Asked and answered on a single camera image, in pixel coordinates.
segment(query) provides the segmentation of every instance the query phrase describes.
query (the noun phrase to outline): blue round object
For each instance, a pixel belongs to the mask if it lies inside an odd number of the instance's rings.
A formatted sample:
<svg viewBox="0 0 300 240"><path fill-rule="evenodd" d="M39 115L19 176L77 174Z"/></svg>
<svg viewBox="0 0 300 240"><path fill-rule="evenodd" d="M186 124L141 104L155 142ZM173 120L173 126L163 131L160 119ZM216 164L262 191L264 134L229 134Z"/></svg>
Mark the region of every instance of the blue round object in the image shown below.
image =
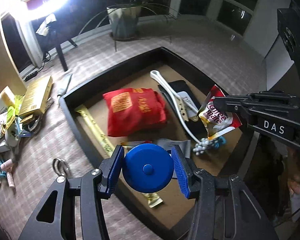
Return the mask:
<svg viewBox="0 0 300 240"><path fill-rule="evenodd" d="M144 143L130 150L124 158L122 174L130 187L142 193L154 193L170 182L173 160L162 147Z"/></svg>

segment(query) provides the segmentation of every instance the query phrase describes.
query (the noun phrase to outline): bright light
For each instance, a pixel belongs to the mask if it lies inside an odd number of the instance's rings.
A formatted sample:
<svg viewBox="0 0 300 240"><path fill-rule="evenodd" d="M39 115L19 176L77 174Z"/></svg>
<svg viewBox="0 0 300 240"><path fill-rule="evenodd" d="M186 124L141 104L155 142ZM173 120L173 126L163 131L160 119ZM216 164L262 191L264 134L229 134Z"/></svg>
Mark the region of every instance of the bright light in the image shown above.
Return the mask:
<svg viewBox="0 0 300 240"><path fill-rule="evenodd" d="M47 16L54 11L60 9L67 0L49 0L34 10L28 10L24 1L15 1L10 6L10 14L18 21L32 21Z"/></svg>

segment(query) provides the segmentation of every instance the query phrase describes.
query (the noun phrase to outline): silver screw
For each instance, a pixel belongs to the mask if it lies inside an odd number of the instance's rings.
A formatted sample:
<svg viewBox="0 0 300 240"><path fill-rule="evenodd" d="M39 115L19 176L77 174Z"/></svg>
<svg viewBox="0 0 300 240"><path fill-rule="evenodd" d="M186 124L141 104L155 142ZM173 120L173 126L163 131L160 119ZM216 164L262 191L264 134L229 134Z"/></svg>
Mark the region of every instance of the silver screw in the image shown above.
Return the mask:
<svg viewBox="0 0 300 240"><path fill-rule="evenodd" d="M60 177L57 177L57 182L58 183L62 183L66 180L66 178L64 176L60 176Z"/></svg>
<svg viewBox="0 0 300 240"><path fill-rule="evenodd" d="M198 170L195 172L196 174L203 174L204 173L204 169Z"/></svg>
<svg viewBox="0 0 300 240"><path fill-rule="evenodd" d="M232 181L238 181L238 180L239 180L239 177L238 177L238 175L231 175L231 176L230 176L230 179L231 179Z"/></svg>
<svg viewBox="0 0 300 240"><path fill-rule="evenodd" d="M98 174L100 174L101 173L101 170L99 170L99 169L93 169L92 171L91 171L91 174L92 175L98 175Z"/></svg>

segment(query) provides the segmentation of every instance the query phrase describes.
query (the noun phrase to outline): white label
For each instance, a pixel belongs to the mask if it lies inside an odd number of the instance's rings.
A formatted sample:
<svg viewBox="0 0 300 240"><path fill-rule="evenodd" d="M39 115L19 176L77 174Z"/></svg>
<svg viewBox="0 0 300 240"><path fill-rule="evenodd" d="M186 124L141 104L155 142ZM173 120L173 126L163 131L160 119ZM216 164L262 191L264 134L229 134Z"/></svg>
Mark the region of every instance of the white label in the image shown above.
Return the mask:
<svg viewBox="0 0 300 240"><path fill-rule="evenodd" d="M191 97L188 95L187 92L184 92L184 91L181 91L181 92L178 92L177 93L179 96L181 96L181 98L183 99L183 101L186 101L188 102L191 106L193 106L194 108L197 108L194 104L194 102L192 101ZM187 112L187 115L188 115L188 118L191 118L193 116L197 116L197 112L195 113L192 109L190 109L189 106L187 106L187 104L184 104L185 105L185 108L186 108L186 112Z"/></svg>

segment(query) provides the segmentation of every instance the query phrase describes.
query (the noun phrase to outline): yellow box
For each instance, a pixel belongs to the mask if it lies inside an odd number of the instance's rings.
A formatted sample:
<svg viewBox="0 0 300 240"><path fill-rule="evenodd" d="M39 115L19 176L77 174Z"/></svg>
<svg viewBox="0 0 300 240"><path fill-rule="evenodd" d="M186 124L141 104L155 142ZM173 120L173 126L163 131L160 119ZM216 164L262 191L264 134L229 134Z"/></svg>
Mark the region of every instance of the yellow box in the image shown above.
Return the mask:
<svg viewBox="0 0 300 240"><path fill-rule="evenodd" d="M40 78L29 84L20 108L20 118L25 118L31 114L40 115L45 113L51 86L51 76Z"/></svg>

